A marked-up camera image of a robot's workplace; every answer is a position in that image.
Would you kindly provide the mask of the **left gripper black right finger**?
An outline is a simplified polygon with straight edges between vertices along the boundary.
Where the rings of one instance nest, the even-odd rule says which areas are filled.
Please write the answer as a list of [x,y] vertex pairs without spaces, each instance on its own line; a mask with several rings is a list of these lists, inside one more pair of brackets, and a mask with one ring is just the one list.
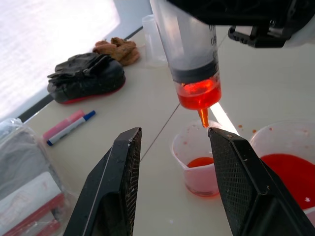
[[220,128],[209,128],[208,136],[233,236],[315,236],[315,227],[280,177],[246,139]]

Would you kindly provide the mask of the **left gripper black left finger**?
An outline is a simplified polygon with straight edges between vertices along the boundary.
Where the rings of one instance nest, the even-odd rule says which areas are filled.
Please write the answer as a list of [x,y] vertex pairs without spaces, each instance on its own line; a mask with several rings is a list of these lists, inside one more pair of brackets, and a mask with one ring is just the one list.
[[63,236],[133,236],[142,129],[121,133],[88,174]]

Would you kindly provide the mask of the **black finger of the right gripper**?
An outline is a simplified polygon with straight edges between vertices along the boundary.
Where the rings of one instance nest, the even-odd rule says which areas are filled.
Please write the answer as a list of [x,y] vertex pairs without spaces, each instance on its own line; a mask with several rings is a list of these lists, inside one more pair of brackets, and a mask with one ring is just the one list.
[[228,12],[230,0],[166,1],[208,25],[228,25],[234,21],[234,15]]

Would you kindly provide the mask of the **clear plastic syringe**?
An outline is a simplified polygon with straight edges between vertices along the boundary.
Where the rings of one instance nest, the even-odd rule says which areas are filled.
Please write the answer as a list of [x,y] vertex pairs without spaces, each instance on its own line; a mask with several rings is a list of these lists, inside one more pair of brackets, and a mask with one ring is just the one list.
[[167,0],[150,0],[180,104],[208,127],[208,109],[221,99],[216,28]]

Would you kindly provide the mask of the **large plastic cup, red liquid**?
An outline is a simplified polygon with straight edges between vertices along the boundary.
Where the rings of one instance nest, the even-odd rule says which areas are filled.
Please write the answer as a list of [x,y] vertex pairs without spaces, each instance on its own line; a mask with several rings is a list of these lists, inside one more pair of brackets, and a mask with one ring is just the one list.
[[306,210],[315,207],[315,121],[283,121],[258,130],[255,153]]

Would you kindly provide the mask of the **small plastic cup, red liquid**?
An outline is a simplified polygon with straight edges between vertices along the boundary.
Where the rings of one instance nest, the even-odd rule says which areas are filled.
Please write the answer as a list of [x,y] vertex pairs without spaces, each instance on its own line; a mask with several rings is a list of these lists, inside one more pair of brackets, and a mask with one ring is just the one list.
[[171,153],[183,170],[186,188],[197,196],[219,193],[208,128],[192,121],[175,136]]

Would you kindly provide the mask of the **empty clear plastic cup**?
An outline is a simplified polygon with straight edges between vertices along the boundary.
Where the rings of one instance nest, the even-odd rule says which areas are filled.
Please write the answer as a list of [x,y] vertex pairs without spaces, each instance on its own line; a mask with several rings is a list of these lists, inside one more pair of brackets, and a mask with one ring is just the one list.
[[153,14],[142,18],[142,27],[145,36],[147,64],[152,67],[167,65],[166,55]]

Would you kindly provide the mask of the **white marker with blue cap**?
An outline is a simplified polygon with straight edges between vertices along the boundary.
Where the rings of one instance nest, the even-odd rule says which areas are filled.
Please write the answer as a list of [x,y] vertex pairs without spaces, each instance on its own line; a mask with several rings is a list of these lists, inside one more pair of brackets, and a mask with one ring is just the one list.
[[96,115],[95,110],[92,110],[89,113],[85,113],[81,118],[79,118],[77,121],[57,133],[55,136],[51,137],[48,140],[45,140],[47,145],[53,146],[55,143],[57,143],[60,139],[65,137],[66,135],[70,134],[74,129],[76,129],[78,126],[82,125],[83,123],[87,122],[89,119],[91,119],[94,115]]

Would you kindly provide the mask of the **pink marker pen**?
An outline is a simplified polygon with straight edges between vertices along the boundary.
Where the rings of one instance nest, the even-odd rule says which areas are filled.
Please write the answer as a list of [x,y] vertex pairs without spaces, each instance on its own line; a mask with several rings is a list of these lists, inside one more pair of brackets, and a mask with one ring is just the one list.
[[65,118],[64,120],[62,120],[61,122],[59,122],[58,124],[56,124],[54,127],[52,127],[51,129],[49,129],[48,131],[46,131],[43,135],[42,138],[44,140],[48,140],[51,137],[55,136],[57,133],[59,133],[60,131],[62,131],[63,129],[65,129],[66,127],[68,127],[69,125],[71,125],[72,123],[74,123],[75,121],[77,121],[79,118],[81,118],[85,113],[82,110],[76,111],[74,112],[72,115],[70,115],[69,117]]

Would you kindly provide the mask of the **clear plastic bag with contents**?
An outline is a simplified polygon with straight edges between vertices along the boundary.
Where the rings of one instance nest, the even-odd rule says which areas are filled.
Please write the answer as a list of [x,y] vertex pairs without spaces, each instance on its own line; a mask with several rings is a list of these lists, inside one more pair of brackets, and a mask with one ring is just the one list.
[[0,236],[62,236],[69,210],[45,144],[18,118],[0,122]]

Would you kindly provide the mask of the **black crumpled gloves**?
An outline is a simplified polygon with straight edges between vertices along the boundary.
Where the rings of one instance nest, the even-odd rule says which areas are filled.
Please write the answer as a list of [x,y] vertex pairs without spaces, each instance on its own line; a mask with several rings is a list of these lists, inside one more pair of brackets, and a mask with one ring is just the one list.
[[110,55],[97,53],[75,55],[58,64],[55,67],[55,72],[47,76],[48,82],[59,86],[86,78],[97,78],[114,61]]

